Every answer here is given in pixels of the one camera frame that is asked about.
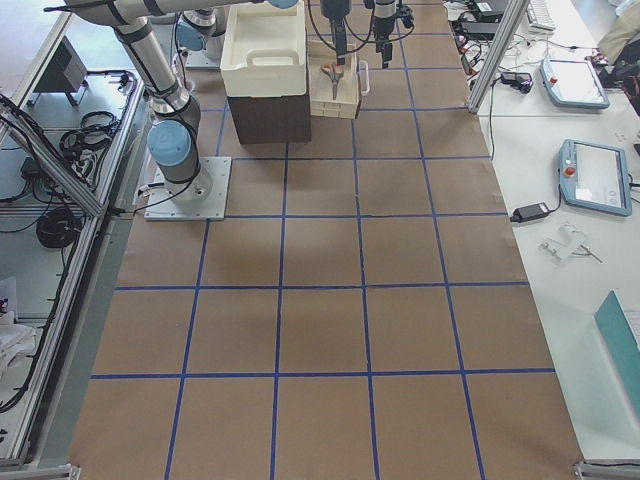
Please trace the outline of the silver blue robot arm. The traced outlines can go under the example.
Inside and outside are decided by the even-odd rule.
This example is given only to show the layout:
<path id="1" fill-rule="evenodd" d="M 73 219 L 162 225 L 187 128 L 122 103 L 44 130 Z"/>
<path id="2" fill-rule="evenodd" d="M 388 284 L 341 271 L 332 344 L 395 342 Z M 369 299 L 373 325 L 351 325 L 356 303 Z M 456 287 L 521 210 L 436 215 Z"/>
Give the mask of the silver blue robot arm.
<path id="1" fill-rule="evenodd" d="M 351 11 L 351 1 L 321 1 L 322 15 L 329 21 L 336 63 L 344 65 L 349 54 L 347 47 L 346 17 Z M 393 58 L 393 46 L 390 35 L 400 20 L 404 27 L 414 28 L 412 9 L 401 1 L 366 1 L 365 7 L 371 11 L 369 35 L 373 36 L 376 52 L 381 56 L 381 66 L 386 69 Z"/>
<path id="2" fill-rule="evenodd" d="M 47 12 L 69 12 L 95 25 L 112 28 L 141 75 L 158 122 L 147 147 L 160 168 L 171 198 L 189 200 L 206 194 L 210 182 L 201 172 L 197 133 L 201 119 L 195 97 L 170 67 L 150 23 L 152 17 L 212 10 L 232 1 L 66 1 Z"/>

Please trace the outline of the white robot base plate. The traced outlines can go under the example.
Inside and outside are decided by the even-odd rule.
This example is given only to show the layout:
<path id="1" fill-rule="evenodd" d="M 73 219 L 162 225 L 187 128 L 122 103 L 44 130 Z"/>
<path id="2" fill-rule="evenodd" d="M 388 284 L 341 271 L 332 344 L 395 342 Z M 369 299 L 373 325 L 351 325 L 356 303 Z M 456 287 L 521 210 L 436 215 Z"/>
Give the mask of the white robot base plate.
<path id="1" fill-rule="evenodd" d="M 152 206 L 143 211 L 149 221 L 196 221 L 225 218 L 232 159 L 230 157 L 201 157 L 201 171 L 187 190 L 174 198 L 172 194 L 182 187 L 169 183 L 159 167 L 155 169 L 153 183 L 161 186 L 152 188 L 148 202 Z"/>

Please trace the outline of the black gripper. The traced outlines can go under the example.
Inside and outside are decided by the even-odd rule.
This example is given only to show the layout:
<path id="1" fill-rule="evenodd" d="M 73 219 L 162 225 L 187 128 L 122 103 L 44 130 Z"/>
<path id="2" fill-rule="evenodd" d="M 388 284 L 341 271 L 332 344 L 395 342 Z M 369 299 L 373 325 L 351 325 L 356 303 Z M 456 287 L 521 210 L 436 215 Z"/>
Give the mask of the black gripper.
<path id="1" fill-rule="evenodd" d="M 347 34 L 344 18 L 350 13 L 350 0 L 321 0 L 320 9 L 322 15 L 331 21 L 336 64 L 343 66 L 347 55 Z"/>
<path id="2" fill-rule="evenodd" d="M 393 44 L 388 36 L 377 37 L 375 44 L 376 52 L 381 58 L 381 68 L 387 69 L 393 58 Z"/>

